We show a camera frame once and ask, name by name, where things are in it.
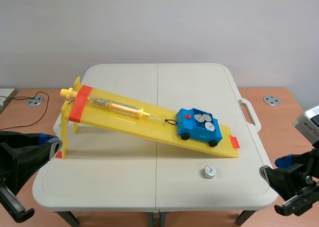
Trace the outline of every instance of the black wheel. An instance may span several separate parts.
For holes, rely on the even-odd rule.
[[[208,143],[208,145],[209,145],[210,147],[215,147],[215,146],[218,145],[218,143],[217,143],[217,141],[210,141],[210,142]]]
[[[190,138],[189,134],[188,133],[183,133],[182,135],[180,135],[180,138],[182,140],[188,140]]]

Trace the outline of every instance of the white device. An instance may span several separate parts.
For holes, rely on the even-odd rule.
[[[313,147],[319,148],[319,106],[305,111],[293,124]]]

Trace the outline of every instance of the yellow ramp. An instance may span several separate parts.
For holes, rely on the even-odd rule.
[[[167,119],[176,119],[176,111],[163,109],[151,104],[143,103],[134,99],[126,98],[120,95],[112,94],[106,91],[92,89],[92,95],[99,96],[105,99],[110,99],[120,103],[132,105],[138,108],[143,108],[145,112],[154,114],[158,118],[164,120],[164,115]],[[65,110],[65,117],[69,116],[73,107],[73,102]],[[91,103],[86,103],[82,116],[81,123],[97,126],[100,128],[127,133],[130,135],[140,136],[142,138],[158,141],[174,146],[179,146],[195,151],[201,151],[209,154],[214,154],[224,157],[239,157],[237,149],[234,149],[230,140],[230,128],[220,125],[223,139],[216,147],[209,147],[207,143],[195,140],[182,140],[177,135],[177,127],[168,123],[164,124],[158,120],[153,120],[147,117],[137,118],[127,114],[122,114],[110,111]]]

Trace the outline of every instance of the table handle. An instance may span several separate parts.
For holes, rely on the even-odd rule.
[[[243,98],[238,100],[238,102],[240,105],[243,105],[246,108],[248,116],[251,122],[253,123],[255,130],[259,132],[261,129],[261,124],[251,103],[247,99],[243,99]]]

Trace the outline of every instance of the red tape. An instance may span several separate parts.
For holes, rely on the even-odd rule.
[[[232,136],[232,135],[229,135],[229,138],[230,138],[231,144],[233,145],[233,148],[239,149],[240,146],[239,146],[237,138],[235,136]]]
[[[62,151],[58,151],[58,153],[55,156],[56,158],[62,158]]]
[[[77,96],[75,97],[74,105],[69,116],[70,121],[80,122],[84,106],[91,91],[92,87],[85,85],[83,85],[79,90]]]

